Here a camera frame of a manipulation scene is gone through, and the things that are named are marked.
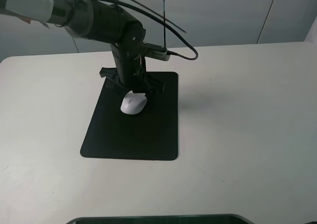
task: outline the computer mouse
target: computer mouse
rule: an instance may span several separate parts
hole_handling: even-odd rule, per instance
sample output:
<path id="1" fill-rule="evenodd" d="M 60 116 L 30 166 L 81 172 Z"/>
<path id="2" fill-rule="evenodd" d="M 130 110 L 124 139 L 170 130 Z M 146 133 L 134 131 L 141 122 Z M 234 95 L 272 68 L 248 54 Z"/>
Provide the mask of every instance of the computer mouse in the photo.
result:
<path id="1" fill-rule="evenodd" d="M 145 93 L 135 94 L 132 91 L 127 93 L 121 104 L 121 111 L 125 114 L 135 115 L 144 108 L 147 103 Z"/>

